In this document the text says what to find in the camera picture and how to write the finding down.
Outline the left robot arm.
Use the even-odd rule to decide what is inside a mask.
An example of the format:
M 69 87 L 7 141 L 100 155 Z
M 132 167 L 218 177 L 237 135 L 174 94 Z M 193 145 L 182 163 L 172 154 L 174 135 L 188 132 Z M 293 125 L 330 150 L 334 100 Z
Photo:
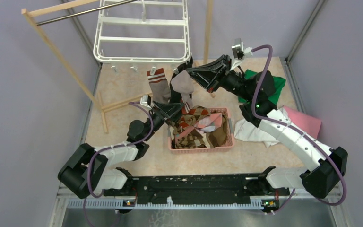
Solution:
M 164 124 L 176 123 L 184 109 L 183 103 L 143 105 L 130 102 L 129 105 L 142 110 L 147 119 L 145 122 L 133 120 L 126 140 L 100 148 L 81 144 L 58 172 L 58 180 L 80 199 L 99 198 L 109 189 L 120 195 L 130 194 L 133 188 L 131 175 L 122 168 L 111 170 L 110 166 L 142 158 L 149 149 L 147 141 Z

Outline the white clip hanger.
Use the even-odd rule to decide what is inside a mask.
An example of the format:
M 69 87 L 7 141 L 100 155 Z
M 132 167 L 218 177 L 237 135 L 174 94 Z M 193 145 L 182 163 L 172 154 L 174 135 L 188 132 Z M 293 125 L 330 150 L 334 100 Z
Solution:
M 101 63 L 176 67 L 192 57 L 186 0 L 100 1 L 93 55 Z

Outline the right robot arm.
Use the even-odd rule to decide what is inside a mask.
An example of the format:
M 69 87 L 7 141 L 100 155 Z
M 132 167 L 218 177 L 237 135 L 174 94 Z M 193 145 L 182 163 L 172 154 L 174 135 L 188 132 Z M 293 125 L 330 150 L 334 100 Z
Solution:
M 240 105 L 240 110 L 244 119 L 285 145 L 305 165 L 305 170 L 272 169 L 265 178 L 259 180 L 259 191 L 271 195 L 277 188 L 303 188 L 319 201 L 325 202 L 332 189 L 340 184 L 342 192 L 338 204 L 343 203 L 347 196 L 344 181 L 347 151 L 317 141 L 285 118 L 283 112 L 268 98 L 274 93 L 275 87 L 267 69 L 247 79 L 234 70 L 234 65 L 234 60 L 223 55 L 209 64 L 188 68 L 187 73 L 209 93 L 223 88 L 243 98 L 246 102 Z

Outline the grey orange striped sock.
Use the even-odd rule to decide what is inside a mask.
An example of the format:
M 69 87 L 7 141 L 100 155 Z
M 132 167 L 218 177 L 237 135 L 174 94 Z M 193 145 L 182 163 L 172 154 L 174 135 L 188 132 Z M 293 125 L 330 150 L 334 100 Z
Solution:
M 153 101 L 164 104 L 169 103 L 171 91 L 164 69 L 156 69 L 154 73 L 147 71 L 147 79 L 152 91 Z

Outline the black sock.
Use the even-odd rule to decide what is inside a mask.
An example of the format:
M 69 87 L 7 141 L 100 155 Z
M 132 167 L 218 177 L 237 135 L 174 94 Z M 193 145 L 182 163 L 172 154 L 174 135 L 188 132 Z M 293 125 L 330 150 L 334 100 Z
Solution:
M 182 100 L 181 93 L 183 89 L 182 73 L 173 74 L 169 82 L 170 98 L 169 103 L 179 103 Z
M 183 70 L 192 68 L 194 66 L 194 59 L 191 56 L 184 64 L 183 64 Z

